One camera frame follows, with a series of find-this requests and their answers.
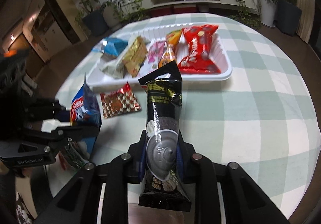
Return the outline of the orange yellow snack packet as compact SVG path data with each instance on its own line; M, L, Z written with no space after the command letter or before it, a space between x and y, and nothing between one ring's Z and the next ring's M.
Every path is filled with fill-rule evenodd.
M176 47L180 41L182 29L170 32L165 36L166 49L158 63L158 67L162 67L167 63L176 60Z

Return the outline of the dark blue snack packet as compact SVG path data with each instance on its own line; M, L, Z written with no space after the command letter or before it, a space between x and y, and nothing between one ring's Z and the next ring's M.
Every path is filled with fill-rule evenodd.
M93 133L76 142L84 158L90 159L102 120L97 97L87 85L86 76L84 76L83 85L71 101L70 121L72 125L95 126L98 129L98 133Z

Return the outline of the white plastic tray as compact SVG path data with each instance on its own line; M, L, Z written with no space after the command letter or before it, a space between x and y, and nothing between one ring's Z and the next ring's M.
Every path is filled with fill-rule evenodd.
M227 80L232 65L218 35L218 26L205 23L162 25L123 32L117 38L128 43L118 58L106 54L86 78L93 89L115 90L166 65L176 63L185 82Z

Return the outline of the black sesame snack packet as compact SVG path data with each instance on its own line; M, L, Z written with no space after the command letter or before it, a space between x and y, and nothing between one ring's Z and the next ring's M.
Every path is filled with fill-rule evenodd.
M192 203L176 176L182 77L175 61L139 79L147 94L146 170L139 205L189 212Z

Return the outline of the tall plant dark pot left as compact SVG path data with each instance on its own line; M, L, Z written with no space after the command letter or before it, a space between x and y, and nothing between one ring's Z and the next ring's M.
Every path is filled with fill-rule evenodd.
M76 24L83 24L98 37L108 30L108 25L103 17L104 7L99 0L76 0L78 13L75 17Z

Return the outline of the green red snack packet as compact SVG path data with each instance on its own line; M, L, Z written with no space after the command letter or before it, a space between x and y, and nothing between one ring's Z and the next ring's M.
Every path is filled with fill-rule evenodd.
M63 170L78 170L88 163L70 144L60 150L58 157Z

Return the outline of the white grey snack bag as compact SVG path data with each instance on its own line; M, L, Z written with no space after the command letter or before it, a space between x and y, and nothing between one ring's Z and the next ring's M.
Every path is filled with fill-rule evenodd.
M119 58L112 59L110 56L103 54L97 66L101 72L114 79L124 77L125 67Z

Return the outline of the pink white snack packet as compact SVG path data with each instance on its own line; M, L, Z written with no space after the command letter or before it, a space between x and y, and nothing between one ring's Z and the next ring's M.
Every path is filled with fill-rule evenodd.
M145 76L158 68L159 61L164 53L165 41L154 42L148 50L147 56L139 70L139 77Z

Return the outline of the trailing vine plant left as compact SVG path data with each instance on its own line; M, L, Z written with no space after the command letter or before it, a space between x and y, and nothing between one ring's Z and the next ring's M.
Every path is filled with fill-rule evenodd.
M117 17L121 23L140 21L146 17L142 0L117 0Z

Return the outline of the green white checked tablecloth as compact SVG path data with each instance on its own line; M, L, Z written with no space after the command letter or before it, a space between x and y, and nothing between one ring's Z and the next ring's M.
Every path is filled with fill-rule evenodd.
M320 154L320 129L303 77L269 39L219 15L157 17L128 24L120 33L192 23L219 26L233 71L225 81L184 84L184 140L213 162L239 163L290 217L311 183Z

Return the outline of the white cabinet left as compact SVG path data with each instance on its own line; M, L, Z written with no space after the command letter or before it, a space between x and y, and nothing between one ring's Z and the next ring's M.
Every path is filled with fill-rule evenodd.
M31 0L22 32L44 62L71 46L45 0Z

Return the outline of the red brown checkered snack packet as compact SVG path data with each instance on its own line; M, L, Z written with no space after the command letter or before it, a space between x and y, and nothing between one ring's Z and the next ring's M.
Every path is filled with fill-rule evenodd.
M112 117L141 111L141 106L129 83L109 94L101 93L103 117Z

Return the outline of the plant in white pot left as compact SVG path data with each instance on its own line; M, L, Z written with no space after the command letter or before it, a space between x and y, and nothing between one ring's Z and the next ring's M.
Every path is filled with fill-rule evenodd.
M110 28L114 28L119 24L119 20L115 14L114 4L111 1L105 1L102 3L102 14Z

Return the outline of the light blue snack packet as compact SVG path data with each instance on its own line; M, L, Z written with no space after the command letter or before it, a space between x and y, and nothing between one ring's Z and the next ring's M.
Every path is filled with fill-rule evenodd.
M103 38L91 49L92 52L100 52L112 57L118 57L127 47L128 41L114 37Z

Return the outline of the beige curtain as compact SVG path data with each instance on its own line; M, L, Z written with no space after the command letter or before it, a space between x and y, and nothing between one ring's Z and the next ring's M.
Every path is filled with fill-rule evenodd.
M298 0L297 7L301 10L297 34L303 42L308 43L313 28L315 0Z

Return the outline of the gold snack packet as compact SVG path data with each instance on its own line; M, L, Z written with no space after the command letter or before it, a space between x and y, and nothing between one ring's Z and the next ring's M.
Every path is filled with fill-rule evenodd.
M122 63L132 77L136 77L138 75L140 67L146 56L147 47L144 39L141 36L135 37L134 40L128 44L128 50L122 58Z

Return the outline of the vine plant on stand right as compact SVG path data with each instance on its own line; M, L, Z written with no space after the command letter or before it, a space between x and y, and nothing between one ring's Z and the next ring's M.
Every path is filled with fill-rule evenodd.
M260 0L235 0L237 3L237 13L230 16L252 29L261 27L261 4Z

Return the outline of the red Mylikes snack bag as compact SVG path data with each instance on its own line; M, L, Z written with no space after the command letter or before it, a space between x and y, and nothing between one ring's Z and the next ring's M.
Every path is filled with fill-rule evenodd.
M221 71L210 58L216 24L194 25L182 29L188 46L186 55L178 64L182 74L219 74Z

